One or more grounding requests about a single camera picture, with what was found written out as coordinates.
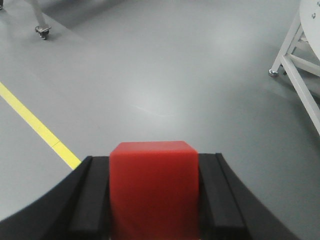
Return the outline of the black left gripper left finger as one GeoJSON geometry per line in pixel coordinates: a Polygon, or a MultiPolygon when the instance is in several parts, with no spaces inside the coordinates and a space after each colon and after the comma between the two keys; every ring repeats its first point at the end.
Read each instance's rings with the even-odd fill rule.
{"type": "Polygon", "coordinates": [[[2,240],[108,240],[109,158],[87,156],[45,195],[0,222],[2,240]]]}

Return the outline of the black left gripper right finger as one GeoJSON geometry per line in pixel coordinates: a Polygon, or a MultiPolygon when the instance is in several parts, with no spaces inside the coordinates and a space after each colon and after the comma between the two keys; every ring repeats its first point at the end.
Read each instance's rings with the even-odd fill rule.
{"type": "Polygon", "coordinates": [[[200,153],[199,228],[202,240],[296,240],[246,187],[221,153],[200,153]]]}

